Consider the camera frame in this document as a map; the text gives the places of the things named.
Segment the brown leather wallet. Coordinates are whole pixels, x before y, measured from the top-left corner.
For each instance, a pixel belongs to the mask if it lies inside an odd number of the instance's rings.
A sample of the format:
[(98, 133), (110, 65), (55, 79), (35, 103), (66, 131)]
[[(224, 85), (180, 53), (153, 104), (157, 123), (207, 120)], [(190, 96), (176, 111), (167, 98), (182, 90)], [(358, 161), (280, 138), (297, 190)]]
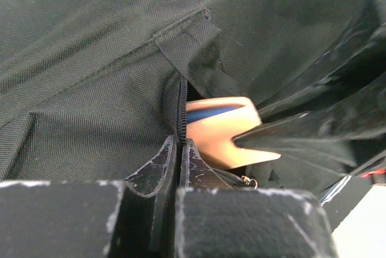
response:
[(249, 98), (223, 97), (186, 105), (187, 138), (209, 165), (228, 170), (277, 160), (280, 154), (236, 146), (233, 138), (262, 125)]

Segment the black student backpack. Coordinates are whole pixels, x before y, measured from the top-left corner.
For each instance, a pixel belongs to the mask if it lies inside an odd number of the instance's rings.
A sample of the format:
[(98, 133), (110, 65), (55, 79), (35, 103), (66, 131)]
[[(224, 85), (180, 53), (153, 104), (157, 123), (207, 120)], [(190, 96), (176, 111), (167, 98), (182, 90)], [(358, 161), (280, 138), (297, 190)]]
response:
[[(249, 98), (262, 125), (317, 112), (320, 59), (365, 0), (1, 0), (1, 179), (122, 180), (186, 105)], [(320, 193), (304, 160), (256, 163), (261, 186)]]

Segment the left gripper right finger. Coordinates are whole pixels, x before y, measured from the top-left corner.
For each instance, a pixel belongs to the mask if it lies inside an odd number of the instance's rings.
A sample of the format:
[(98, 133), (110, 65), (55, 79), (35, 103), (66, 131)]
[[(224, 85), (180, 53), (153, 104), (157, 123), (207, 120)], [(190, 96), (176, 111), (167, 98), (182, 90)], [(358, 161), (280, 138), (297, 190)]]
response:
[(176, 192), (176, 257), (336, 257), (324, 210), (305, 191), (231, 188), (201, 159), (182, 153)]

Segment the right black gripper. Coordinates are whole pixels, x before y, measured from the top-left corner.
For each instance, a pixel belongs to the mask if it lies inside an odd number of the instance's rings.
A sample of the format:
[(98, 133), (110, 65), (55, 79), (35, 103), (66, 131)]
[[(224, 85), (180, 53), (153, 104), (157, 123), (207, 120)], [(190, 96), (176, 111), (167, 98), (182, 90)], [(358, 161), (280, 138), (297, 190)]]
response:
[(321, 98), (331, 106), (263, 124), (233, 141), (304, 160), (315, 167), (315, 186), (331, 186), (385, 150), (385, 0), (365, 0), (319, 63), (329, 67), (318, 84), (327, 87)]

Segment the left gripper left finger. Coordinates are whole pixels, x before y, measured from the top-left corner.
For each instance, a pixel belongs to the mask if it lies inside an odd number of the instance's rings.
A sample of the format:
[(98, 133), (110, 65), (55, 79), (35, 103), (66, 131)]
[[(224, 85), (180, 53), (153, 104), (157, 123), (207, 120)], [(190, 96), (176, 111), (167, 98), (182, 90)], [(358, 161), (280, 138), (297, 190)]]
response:
[(172, 257), (178, 142), (126, 180), (4, 181), (2, 257)]

